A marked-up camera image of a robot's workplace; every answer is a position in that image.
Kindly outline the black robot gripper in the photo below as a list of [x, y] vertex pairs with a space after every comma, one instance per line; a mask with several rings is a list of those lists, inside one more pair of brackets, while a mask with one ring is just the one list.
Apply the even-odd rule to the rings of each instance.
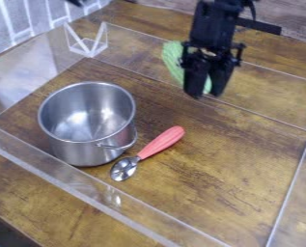
[[243, 62], [247, 46], [233, 43], [236, 26], [248, 0], [200, 0], [197, 4], [191, 39], [187, 46], [205, 48], [216, 54], [211, 62], [191, 56], [185, 63], [184, 91], [195, 98], [204, 95], [209, 72], [212, 80], [211, 93], [221, 96], [231, 80], [235, 67]]

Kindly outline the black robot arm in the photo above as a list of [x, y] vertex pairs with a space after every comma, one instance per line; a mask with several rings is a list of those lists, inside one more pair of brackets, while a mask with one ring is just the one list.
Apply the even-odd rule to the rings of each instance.
[[245, 7], [256, 18], [256, 0], [200, 0], [189, 40], [183, 45], [180, 64], [185, 69], [184, 91], [195, 98], [205, 93], [211, 79], [211, 94], [221, 96], [235, 67], [243, 62], [247, 48], [235, 43], [236, 26]]

